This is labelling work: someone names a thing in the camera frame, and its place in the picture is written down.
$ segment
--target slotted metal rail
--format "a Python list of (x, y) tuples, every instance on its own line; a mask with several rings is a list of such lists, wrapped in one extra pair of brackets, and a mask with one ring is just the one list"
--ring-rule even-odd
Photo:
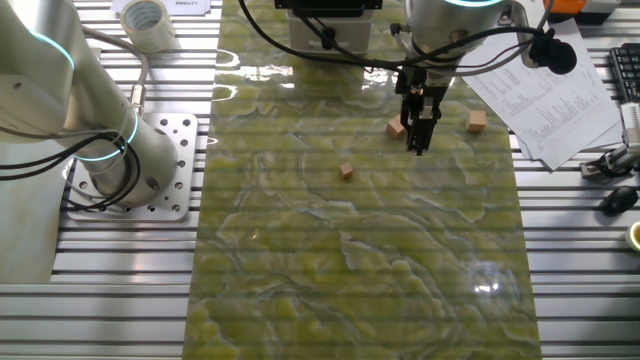
[[(84, 25), (125, 38), (110, 1), (77, 0)], [(151, 56), (148, 112), (194, 113), (198, 150), (190, 213), (181, 224), (83, 224), (61, 215), (51, 284), (0, 285), (0, 360), (179, 359), (196, 239), (214, 86), (221, 0), (205, 17), (176, 17), (172, 50)], [(640, 42), (640, 1), (626, 1), (603, 26), (581, 27), (612, 98), (607, 52)], [(138, 61), (102, 47), (102, 64), (125, 93)], [(581, 181), (580, 153), (549, 174), (523, 159), (511, 135), (535, 305), (545, 359), (640, 358), (640, 254), (623, 231), (640, 207), (609, 219), (595, 207), (620, 185)]]

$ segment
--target orange object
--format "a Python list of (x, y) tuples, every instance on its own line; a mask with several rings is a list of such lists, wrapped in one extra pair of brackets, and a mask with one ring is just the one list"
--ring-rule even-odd
[(396, 140), (407, 133), (407, 129), (400, 123), (400, 115), (387, 123), (387, 132)]
[(467, 118), (467, 132), (481, 132), (487, 125), (487, 113), (484, 111), (473, 110), (469, 112)]
[(340, 173), (344, 179), (350, 178), (353, 175), (353, 168), (351, 167), (351, 164), (346, 163), (340, 166)]
[(575, 15), (580, 12), (586, 3), (586, 0), (554, 0), (551, 13)]

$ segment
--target paper document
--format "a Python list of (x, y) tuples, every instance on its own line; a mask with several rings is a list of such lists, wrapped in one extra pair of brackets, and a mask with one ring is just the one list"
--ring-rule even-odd
[[(592, 144), (619, 141), (622, 127), (620, 112), (591, 63), (575, 21), (552, 27), (556, 38), (576, 51), (578, 64), (571, 73), (560, 76), (546, 68), (529, 69), (516, 59), (464, 79), (526, 144), (530, 156), (555, 170)], [(462, 64), (484, 63), (516, 43), (515, 34), (489, 37)], [(603, 134), (606, 138), (599, 140)]]
[[(169, 15), (204, 15), (211, 10), (211, 0), (161, 0)], [(120, 13), (131, 0), (113, 0), (111, 11)]]

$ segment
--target clear tape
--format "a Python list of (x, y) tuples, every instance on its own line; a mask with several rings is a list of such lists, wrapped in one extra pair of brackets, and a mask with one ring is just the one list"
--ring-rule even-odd
[(167, 7), (160, 0), (133, 0), (120, 13), (131, 43), (143, 52), (167, 49), (176, 37)]

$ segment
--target tape roll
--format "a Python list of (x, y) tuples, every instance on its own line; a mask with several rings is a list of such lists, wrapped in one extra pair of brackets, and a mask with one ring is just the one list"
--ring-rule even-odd
[(633, 250), (640, 251), (640, 222), (629, 226), (624, 238)]
[(143, 52), (168, 48), (176, 37), (167, 7), (160, 0), (133, 0), (120, 13), (120, 24), (131, 43)]

